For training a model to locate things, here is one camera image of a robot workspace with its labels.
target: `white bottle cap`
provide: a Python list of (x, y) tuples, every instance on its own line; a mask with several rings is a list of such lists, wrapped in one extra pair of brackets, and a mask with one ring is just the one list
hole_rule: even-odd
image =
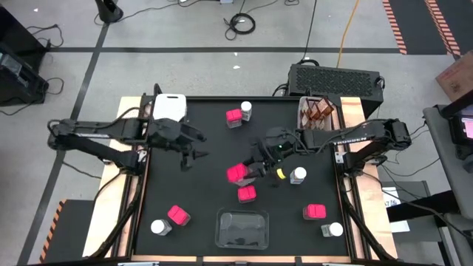
[(164, 225), (164, 222), (162, 220), (155, 220), (151, 224), (151, 232), (153, 233), (161, 233), (164, 231), (166, 226)]
[(296, 179), (304, 179), (307, 175), (307, 171), (305, 171), (304, 167), (298, 167), (294, 170), (294, 177)]
[(331, 224), (328, 230), (330, 230), (330, 233), (333, 236), (341, 236), (343, 234), (343, 227), (337, 222)]
[(242, 111), (248, 112), (251, 110), (251, 103), (249, 101), (242, 102)]

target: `concrete floor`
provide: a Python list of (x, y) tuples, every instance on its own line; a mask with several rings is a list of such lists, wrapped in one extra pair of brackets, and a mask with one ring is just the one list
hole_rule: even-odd
[[(270, 2), (247, 1), (244, 11)], [(64, 47), (96, 47), (101, 27), (93, 23), (97, 8), (93, 1), (75, 0), (0, 0), (25, 27), (58, 24), (64, 33)], [(166, 0), (120, 0), (125, 15), (147, 7), (160, 7)], [(227, 41), (222, 18), (229, 19), (241, 5), (220, 5), (205, 1), (190, 8), (170, 7), (141, 13), (106, 33), (103, 47), (304, 47), (309, 30), (313, 1), (286, 7), (282, 1), (251, 13), (257, 28), (250, 35)], [(314, 19), (310, 47), (339, 46), (355, 0), (319, 0)], [(38, 37), (60, 40), (56, 30)], [(363, 0), (358, 7), (345, 47), (396, 48), (381, 1)], [(153, 52), (125, 53), (94, 50), (51, 52), (44, 58), (40, 74), (44, 78), (61, 77), (64, 92), (48, 95), (45, 104), (31, 106), (13, 117), (0, 115), (0, 244), (4, 265), (18, 262), (20, 252), (37, 211), (39, 234), (30, 236), (33, 245), (26, 262), (38, 262), (52, 215), (62, 199), (92, 199), (98, 181), (62, 167), (49, 204), (38, 209), (43, 190), (55, 161), (55, 152), (46, 145), (46, 123), (53, 118), (69, 117), (79, 90), (86, 96), (78, 118), (111, 120), (117, 113), (122, 96), (152, 93), (154, 83), (164, 92), (186, 95), (270, 95), (287, 79), (287, 71), (302, 54), (292, 52)], [(307, 56), (322, 66), (334, 67), (336, 53), (310, 53)], [(449, 100), (435, 82), (435, 76), (453, 62), (449, 55), (343, 54), (342, 68), (379, 71), (387, 81), (384, 104), (379, 117), (398, 117), (413, 130), (423, 122), (422, 109)], [(88, 83), (86, 72), (94, 70)], [(51, 90), (58, 89), (51, 84)], [(3, 108), (11, 112), (15, 107)], [(393, 171), (407, 174), (437, 158), (429, 133), (417, 138), (412, 147), (399, 155), (401, 164), (388, 165)], [(88, 172), (101, 175), (103, 165), (93, 157), (67, 152), (65, 161)], [(382, 180), (389, 177), (380, 170)], [(416, 174), (397, 180), (426, 180), (432, 193), (449, 190), (440, 163)], [(408, 262), (442, 265), (436, 245), (431, 243), (399, 244), (399, 256)]]

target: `red cube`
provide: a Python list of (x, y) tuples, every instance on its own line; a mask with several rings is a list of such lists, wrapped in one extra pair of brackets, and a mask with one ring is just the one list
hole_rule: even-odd
[(254, 186), (248, 185), (238, 188), (238, 201), (240, 203), (252, 202), (256, 199), (256, 190)]
[(227, 169), (227, 179), (230, 183), (237, 183), (243, 180), (243, 177), (248, 174), (248, 168), (239, 163)]
[(242, 125), (243, 113), (240, 109), (233, 109), (227, 111), (227, 125), (229, 128), (234, 128)]
[(304, 219), (324, 219), (327, 216), (325, 206), (322, 204), (309, 204), (302, 213)]
[(191, 216), (177, 205), (174, 205), (171, 207), (171, 210), (168, 211), (168, 217), (169, 219), (173, 220), (176, 224), (182, 225), (182, 226), (186, 225), (191, 219)]

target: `wooden table frame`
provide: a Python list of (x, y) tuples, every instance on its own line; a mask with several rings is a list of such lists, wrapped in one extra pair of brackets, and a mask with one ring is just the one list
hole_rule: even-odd
[[(141, 97), (123, 97), (118, 108), (118, 115), (131, 107), (139, 106)], [(355, 126), (364, 121), (364, 113), (361, 108), (361, 101), (359, 98), (341, 98), (341, 110), (343, 112), (344, 124), (346, 127)], [(335, 129), (340, 127), (340, 121), (336, 112), (333, 114), (333, 124)], [(351, 151), (358, 151), (362, 149), (368, 142), (350, 144)], [(118, 141), (112, 140), (110, 146), (121, 151), (130, 150), (130, 146), (125, 146)], [(375, 166), (365, 166), (364, 171), (375, 177), (378, 176), (378, 171)], [(100, 186), (108, 182), (118, 172), (115, 165), (105, 166)], [(84, 246), (83, 256), (89, 256), (95, 252), (101, 245), (103, 240), (109, 235), (118, 221), (122, 196), (125, 189), (126, 176), (118, 177), (113, 183), (105, 189), (98, 198), (91, 218), (89, 233), (87, 235), (86, 244)], [(135, 186), (137, 184), (137, 177), (131, 181), (128, 199), (131, 201), (135, 194)], [(347, 189), (350, 190), (350, 184), (345, 180)], [(383, 192), (379, 182), (373, 180), (371, 177), (360, 176), (357, 177), (357, 186), (363, 211), (363, 217), (366, 226), (371, 230), (372, 234), (379, 241), (379, 243), (386, 249), (386, 251), (393, 257), (397, 257), (394, 240), (392, 238), (391, 227), (387, 217), (386, 208), (384, 206)], [(353, 202), (352, 192), (348, 193), (349, 199)], [(131, 218), (126, 223), (125, 228), (120, 236), (120, 244), (118, 246), (118, 255), (126, 255), (126, 247), (129, 239)], [(353, 241), (355, 244), (356, 257), (364, 258), (364, 249), (361, 241), (361, 236), (356, 224), (351, 221), (353, 232)], [(376, 258), (373, 251), (370, 251), (372, 258)], [(343, 263), (350, 262), (349, 256), (301, 256), (303, 263), (316, 262), (332, 262)], [(158, 262), (196, 262), (196, 256), (143, 256), (133, 255), (133, 261), (158, 261)], [(204, 256), (204, 262), (286, 262), (294, 263), (295, 256)]]

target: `small white bottle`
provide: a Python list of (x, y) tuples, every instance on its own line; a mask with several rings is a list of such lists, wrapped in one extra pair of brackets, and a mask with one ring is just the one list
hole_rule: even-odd
[(249, 101), (242, 102), (243, 120), (249, 121), (251, 117), (251, 103)]
[(343, 234), (343, 226), (337, 222), (323, 225), (321, 229), (324, 237), (341, 236)]
[(158, 236), (165, 236), (172, 230), (172, 226), (166, 220), (155, 220), (151, 224), (151, 231)]
[(306, 175), (307, 171), (305, 171), (305, 168), (298, 167), (290, 173), (290, 183), (293, 185), (298, 185), (304, 181)]

